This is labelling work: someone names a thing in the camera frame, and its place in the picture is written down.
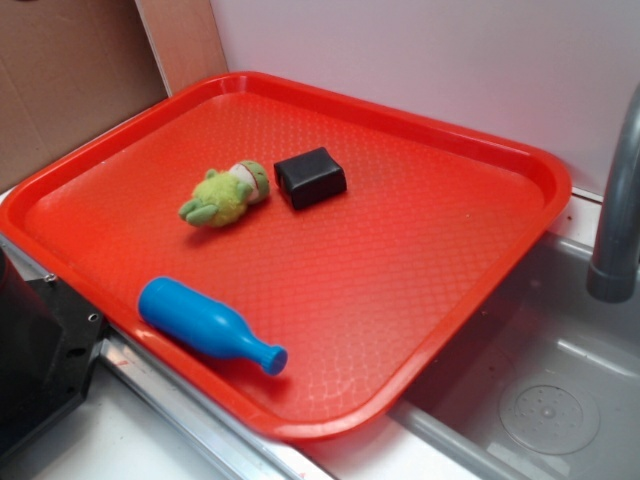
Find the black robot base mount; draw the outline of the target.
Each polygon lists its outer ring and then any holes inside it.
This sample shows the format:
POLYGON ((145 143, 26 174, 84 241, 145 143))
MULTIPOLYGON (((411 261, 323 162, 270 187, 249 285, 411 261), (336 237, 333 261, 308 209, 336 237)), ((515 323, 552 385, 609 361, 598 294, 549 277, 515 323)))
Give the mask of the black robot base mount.
POLYGON ((86 399, 106 322, 61 279, 24 279, 1 254, 1 460, 86 399))

